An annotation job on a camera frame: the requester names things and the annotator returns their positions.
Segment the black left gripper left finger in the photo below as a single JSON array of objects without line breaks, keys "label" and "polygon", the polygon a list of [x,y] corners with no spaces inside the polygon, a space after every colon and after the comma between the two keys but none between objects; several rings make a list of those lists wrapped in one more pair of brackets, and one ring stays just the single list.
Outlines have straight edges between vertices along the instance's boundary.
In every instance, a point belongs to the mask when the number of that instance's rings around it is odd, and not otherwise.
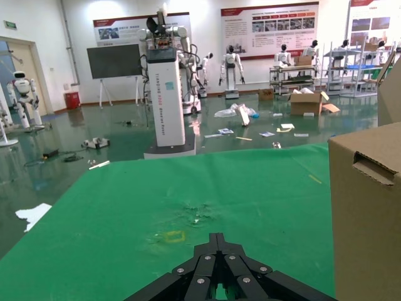
[{"label": "black left gripper left finger", "polygon": [[209,288],[219,251],[219,233],[211,233],[207,243],[194,247],[194,255],[127,300],[183,300],[192,284]]}]

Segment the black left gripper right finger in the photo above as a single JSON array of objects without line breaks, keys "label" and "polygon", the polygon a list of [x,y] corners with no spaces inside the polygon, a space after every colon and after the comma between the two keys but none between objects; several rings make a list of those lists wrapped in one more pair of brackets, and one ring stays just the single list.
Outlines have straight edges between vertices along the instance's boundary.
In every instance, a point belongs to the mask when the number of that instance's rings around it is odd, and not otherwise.
[{"label": "black left gripper right finger", "polygon": [[333,300],[267,264],[248,257],[241,245],[217,235],[218,277],[229,300]]}]

